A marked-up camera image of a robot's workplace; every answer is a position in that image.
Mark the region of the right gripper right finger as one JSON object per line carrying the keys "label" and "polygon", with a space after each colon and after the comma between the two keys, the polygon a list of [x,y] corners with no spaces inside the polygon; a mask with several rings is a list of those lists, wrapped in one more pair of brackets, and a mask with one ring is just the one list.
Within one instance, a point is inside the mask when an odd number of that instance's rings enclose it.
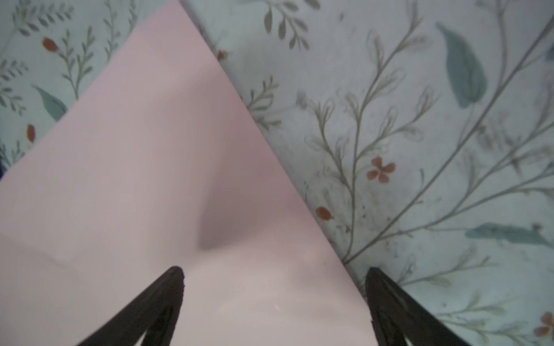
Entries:
{"label": "right gripper right finger", "polygon": [[381,269],[369,269],[365,288],[378,345],[468,346]]}

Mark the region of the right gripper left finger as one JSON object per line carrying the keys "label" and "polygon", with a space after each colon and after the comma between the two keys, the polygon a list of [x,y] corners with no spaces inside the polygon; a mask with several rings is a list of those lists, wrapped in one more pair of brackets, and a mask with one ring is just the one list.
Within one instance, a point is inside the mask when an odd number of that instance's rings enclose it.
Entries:
{"label": "right gripper left finger", "polygon": [[185,290],[182,268],[172,266],[81,346],[169,346]]}

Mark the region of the pink wrapping paper sheet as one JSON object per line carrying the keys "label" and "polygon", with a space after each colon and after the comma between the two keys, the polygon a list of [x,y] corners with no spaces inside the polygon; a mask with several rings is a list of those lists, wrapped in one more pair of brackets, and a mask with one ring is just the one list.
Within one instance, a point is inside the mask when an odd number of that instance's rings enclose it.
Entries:
{"label": "pink wrapping paper sheet", "polygon": [[369,310],[183,6],[1,181],[1,344],[75,345],[172,266],[174,345],[375,345]]}

